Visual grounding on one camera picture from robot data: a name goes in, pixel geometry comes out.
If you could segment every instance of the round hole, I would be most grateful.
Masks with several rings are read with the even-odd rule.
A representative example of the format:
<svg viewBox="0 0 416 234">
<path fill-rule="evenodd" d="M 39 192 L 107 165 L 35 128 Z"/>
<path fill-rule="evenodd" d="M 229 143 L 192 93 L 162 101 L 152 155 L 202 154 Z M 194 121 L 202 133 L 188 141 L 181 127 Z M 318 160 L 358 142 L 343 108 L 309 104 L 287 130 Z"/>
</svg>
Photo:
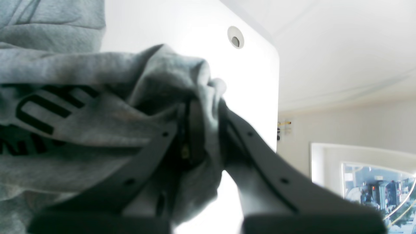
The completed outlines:
<svg viewBox="0 0 416 234">
<path fill-rule="evenodd" d="M 244 46 L 244 37 L 242 32 L 235 26 L 231 26 L 227 31 L 228 40 L 231 44 L 237 48 L 241 49 Z"/>
<path fill-rule="evenodd" d="M 288 184 L 288 183 L 289 183 L 289 180 L 288 180 L 288 179 L 286 179 L 286 178 L 281 178 L 281 179 L 280 179 L 280 181 L 281 181 L 282 183 L 284 183 L 284 184 Z"/>
<path fill-rule="evenodd" d="M 136 182 L 136 180 L 135 179 L 133 179 L 133 178 L 130 178 L 130 179 L 128 179 L 128 180 L 126 180 L 126 181 L 124 181 L 124 185 L 132 185 L 132 184 L 134 184 Z"/>
</svg>

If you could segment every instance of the white ceiling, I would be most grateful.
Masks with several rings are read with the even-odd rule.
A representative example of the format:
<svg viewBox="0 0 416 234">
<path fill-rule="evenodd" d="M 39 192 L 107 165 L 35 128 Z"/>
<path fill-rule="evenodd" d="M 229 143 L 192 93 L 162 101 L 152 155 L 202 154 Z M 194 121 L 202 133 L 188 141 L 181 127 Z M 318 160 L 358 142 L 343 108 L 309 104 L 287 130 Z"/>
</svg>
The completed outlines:
<svg viewBox="0 0 416 234">
<path fill-rule="evenodd" d="M 236 0 L 280 55 L 279 114 L 416 97 L 415 0 Z"/>
</svg>

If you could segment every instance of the gray sweatshirt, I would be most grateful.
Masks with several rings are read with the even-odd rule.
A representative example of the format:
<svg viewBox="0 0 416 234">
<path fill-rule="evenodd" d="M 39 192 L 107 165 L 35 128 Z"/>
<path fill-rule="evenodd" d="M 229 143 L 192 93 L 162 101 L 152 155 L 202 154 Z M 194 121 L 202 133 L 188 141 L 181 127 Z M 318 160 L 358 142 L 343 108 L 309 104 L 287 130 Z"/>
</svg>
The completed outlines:
<svg viewBox="0 0 416 234">
<path fill-rule="evenodd" d="M 103 0 L 0 1 L 0 234 L 26 233 L 40 209 L 128 163 L 189 94 L 203 106 L 209 158 L 182 175 L 174 222 L 216 198 L 224 83 L 167 45 L 98 53 L 104 33 Z"/>
</svg>

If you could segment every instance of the gray hoodie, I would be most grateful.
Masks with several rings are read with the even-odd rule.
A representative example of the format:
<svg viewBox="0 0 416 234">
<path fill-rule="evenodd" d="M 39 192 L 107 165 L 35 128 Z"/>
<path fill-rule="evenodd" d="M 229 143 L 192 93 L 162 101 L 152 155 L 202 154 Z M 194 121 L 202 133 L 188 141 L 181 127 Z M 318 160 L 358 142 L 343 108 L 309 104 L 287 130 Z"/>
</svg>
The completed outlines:
<svg viewBox="0 0 416 234">
<path fill-rule="evenodd" d="M 175 117 L 203 106 L 209 159 L 181 178 L 174 222 L 216 198 L 222 171 L 217 105 L 224 83 L 167 45 L 98 53 L 102 0 L 0 1 L 0 233 L 111 175 Z"/>
</svg>

